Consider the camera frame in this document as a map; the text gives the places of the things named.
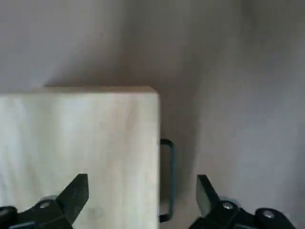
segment metal bolt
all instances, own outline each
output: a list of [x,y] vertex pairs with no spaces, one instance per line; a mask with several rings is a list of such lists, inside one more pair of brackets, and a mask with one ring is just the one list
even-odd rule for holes
[[40,204],[40,208],[46,208],[48,205],[50,205],[49,202],[43,202],[42,204]]
[[270,219],[275,217],[275,215],[269,210],[264,211],[263,215],[267,218],[270,218]]
[[8,214],[9,210],[7,208],[4,208],[2,210],[0,210],[0,216],[5,216],[6,214]]
[[224,202],[223,207],[227,210],[231,210],[233,208],[232,204],[229,202]]

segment white wall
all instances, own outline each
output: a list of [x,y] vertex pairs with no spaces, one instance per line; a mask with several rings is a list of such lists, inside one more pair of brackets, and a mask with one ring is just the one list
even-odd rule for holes
[[277,208],[302,228],[302,2],[3,0],[0,92],[150,85],[179,150],[176,213],[163,227],[196,219],[206,173],[246,210]]

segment light wood board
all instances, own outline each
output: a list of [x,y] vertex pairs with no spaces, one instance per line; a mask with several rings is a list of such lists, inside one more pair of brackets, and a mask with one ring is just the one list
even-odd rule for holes
[[159,125],[146,87],[0,95],[0,206],[25,210],[87,173],[74,228],[158,228]]

